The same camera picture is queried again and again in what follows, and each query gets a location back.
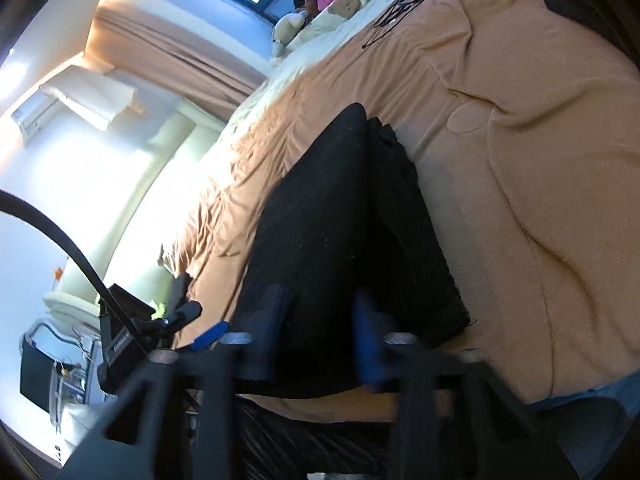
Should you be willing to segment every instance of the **black strap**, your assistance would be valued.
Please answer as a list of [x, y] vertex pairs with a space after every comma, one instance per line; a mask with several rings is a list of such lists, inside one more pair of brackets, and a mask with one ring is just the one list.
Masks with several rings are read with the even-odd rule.
[[114, 316], [129, 330], [132, 338], [138, 343], [140, 348], [149, 353], [150, 348], [143, 340], [140, 332], [136, 329], [129, 317], [124, 313], [118, 302], [113, 295], [109, 292], [109, 289], [104, 285], [98, 273], [86, 259], [82, 251], [73, 242], [71, 238], [58, 227], [53, 220], [48, 218], [44, 213], [36, 209], [31, 204], [24, 200], [14, 196], [6, 191], [0, 189], [0, 211], [7, 213], [8, 215], [15, 216], [23, 222], [27, 222], [32, 227], [35, 227], [38, 231], [51, 238], [71, 259], [76, 263], [78, 268], [82, 270], [84, 275], [89, 280], [95, 290], [100, 294], [104, 303], [108, 309], [111, 310]]

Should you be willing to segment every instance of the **black pants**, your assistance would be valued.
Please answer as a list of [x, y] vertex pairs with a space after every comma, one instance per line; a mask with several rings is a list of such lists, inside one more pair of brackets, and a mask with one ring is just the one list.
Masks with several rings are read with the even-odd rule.
[[238, 399], [241, 461], [247, 480], [306, 480], [308, 473], [384, 476], [390, 424], [290, 420]]

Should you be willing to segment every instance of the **black garment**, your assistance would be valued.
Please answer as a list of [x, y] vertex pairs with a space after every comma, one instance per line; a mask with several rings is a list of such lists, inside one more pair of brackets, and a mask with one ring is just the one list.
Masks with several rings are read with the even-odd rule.
[[620, 38], [617, 37], [591, 0], [545, 0], [545, 5], [552, 12], [597, 32], [626, 54]]
[[247, 480], [306, 480], [308, 473], [383, 477], [390, 424], [314, 424], [290, 420], [254, 402], [236, 403]]
[[398, 330], [439, 346], [469, 323], [417, 183], [390, 126], [345, 109], [269, 197], [232, 319], [243, 327], [264, 288], [294, 294], [274, 383], [253, 393], [321, 397], [356, 387], [352, 304], [368, 286]]

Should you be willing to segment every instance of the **blue clip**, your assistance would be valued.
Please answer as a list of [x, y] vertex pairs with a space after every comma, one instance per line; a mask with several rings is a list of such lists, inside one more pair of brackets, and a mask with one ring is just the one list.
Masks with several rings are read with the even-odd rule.
[[209, 328], [204, 334], [197, 337], [196, 340], [189, 345], [192, 352], [199, 352], [209, 348], [213, 343], [229, 332], [229, 323], [220, 321]]

